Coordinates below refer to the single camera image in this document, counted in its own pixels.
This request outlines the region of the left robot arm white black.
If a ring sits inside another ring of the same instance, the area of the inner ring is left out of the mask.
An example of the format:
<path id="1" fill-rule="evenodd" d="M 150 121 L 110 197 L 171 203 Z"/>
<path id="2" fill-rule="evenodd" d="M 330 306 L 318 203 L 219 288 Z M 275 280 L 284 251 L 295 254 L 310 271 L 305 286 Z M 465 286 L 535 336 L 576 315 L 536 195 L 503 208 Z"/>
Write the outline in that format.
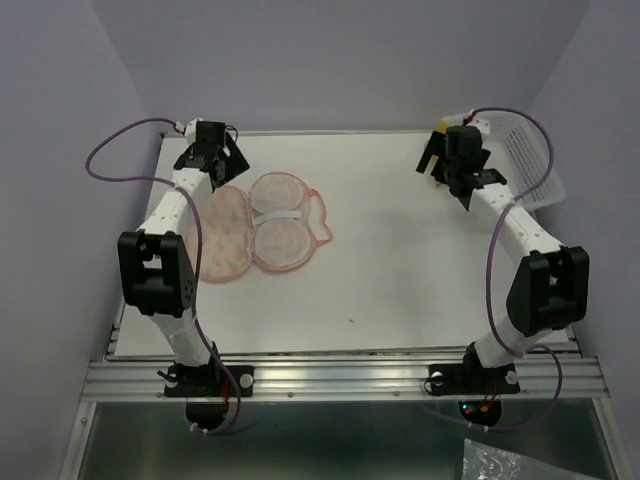
<path id="1" fill-rule="evenodd" d="M 210 394 L 222 384 L 215 345 L 196 325 L 198 256 L 188 253 L 186 239 L 191 231 L 204 233 L 197 216 L 204 201 L 249 168 L 225 123 L 195 119 L 184 137 L 168 189 L 143 224 L 117 242 L 126 304 L 148 317 L 173 351 L 173 364 L 161 374 L 169 396 Z"/>

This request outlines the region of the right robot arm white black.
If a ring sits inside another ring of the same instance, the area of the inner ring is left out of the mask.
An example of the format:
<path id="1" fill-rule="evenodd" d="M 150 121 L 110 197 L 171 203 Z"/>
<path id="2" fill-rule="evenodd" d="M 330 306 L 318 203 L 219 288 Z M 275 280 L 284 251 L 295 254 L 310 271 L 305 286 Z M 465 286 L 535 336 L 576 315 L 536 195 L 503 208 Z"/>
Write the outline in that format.
<path id="1" fill-rule="evenodd" d="M 416 168 L 491 228 L 487 256 L 502 248 L 515 267 L 505 316 L 489 318 L 489 332 L 467 347 L 461 362 L 430 366 L 425 389 L 433 396 L 518 393 L 515 360 L 549 333 L 581 321 L 587 310 L 588 253 L 547 233 L 506 178 L 487 167 L 484 131 L 468 124 L 433 132 Z"/>

